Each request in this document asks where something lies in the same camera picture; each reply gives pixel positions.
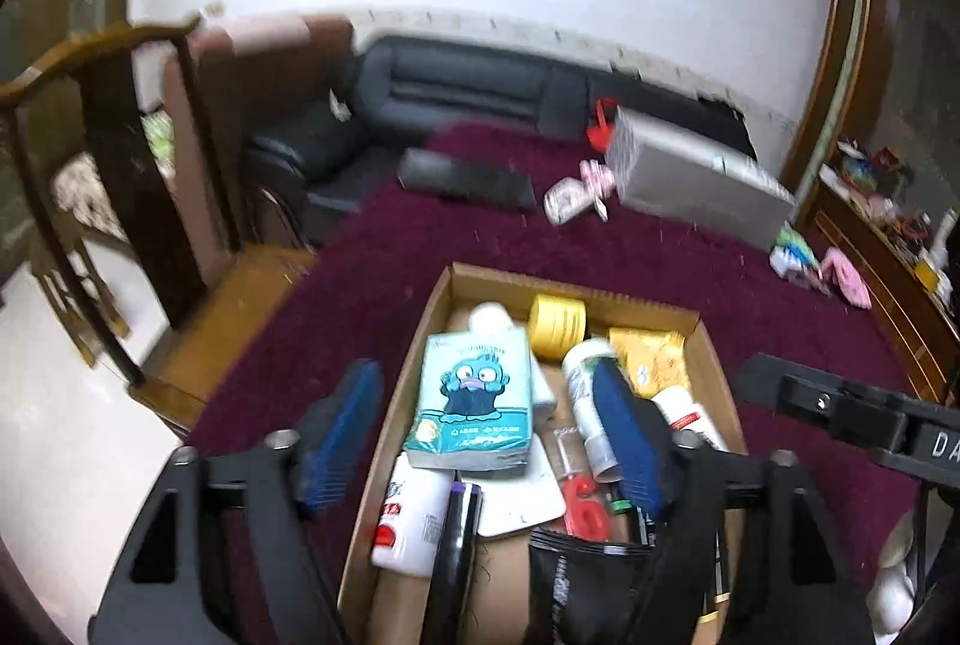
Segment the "right white gloved hand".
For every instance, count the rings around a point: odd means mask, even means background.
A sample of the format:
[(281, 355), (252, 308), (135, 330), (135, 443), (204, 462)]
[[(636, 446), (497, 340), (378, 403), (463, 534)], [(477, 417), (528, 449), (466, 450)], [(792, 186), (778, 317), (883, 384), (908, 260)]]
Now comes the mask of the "right white gloved hand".
[(913, 542), (913, 512), (908, 512), (880, 549), (874, 585), (867, 595), (867, 611), (877, 643), (892, 643), (913, 612), (914, 583), (908, 577)]

